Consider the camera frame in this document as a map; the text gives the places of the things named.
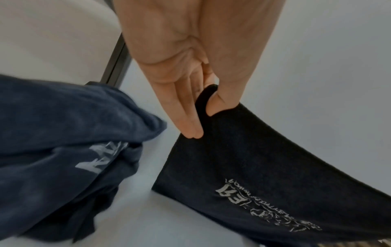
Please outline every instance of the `white table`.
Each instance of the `white table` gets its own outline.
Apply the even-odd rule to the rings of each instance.
[[[121,89],[168,120],[136,63]],[[288,0],[242,102],[316,156],[391,195],[391,1]],[[169,123],[145,143],[137,174],[98,215],[95,234],[75,246],[255,246],[150,191],[178,135]],[[46,246],[14,238],[0,246],[27,244]]]

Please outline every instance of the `black metal frame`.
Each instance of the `black metal frame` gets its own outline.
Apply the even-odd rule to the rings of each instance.
[[[113,53],[111,54],[100,83],[119,88],[131,61],[132,57],[129,54],[125,45],[125,40],[121,34],[114,47]]]

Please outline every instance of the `folded cloth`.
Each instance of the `folded cloth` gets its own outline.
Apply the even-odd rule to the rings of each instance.
[[[297,146],[243,105],[208,117],[216,90],[206,88],[196,102],[204,136],[179,136],[152,190],[266,246],[391,235],[388,195]]]
[[[0,240],[79,240],[94,231],[142,142],[166,123],[123,92],[92,83],[0,76]]]

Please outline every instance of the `white logo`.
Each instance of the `white logo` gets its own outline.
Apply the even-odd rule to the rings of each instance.
[[[95,151],[99,155],[99,158],[90,162],[80,162],[75,167],[99,174],[102,170],[97,166],[107,165],[112,161],[118,151],[125,149],[127,146],[127,142],[118,142],[117,144],[108,142],[107,144],[92,145],[90,149]]]
[[[259,197],[253,196],[250,191],[240,186],[233,179],[225,179],[225,185],[216,192],[222,197],[227,197],[231,203],[249,210],[252,216],[275,225],[289,227],[290,232],[322,230],[322,228],[309,221],[297,220],[285,211],[270,205]]]

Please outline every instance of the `human hand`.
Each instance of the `human hand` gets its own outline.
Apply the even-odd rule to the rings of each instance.
[[[114,0],[132,57],[187,138],[203,129],[194,102],[220,79],[209,116],[239,104],[285,0]]]

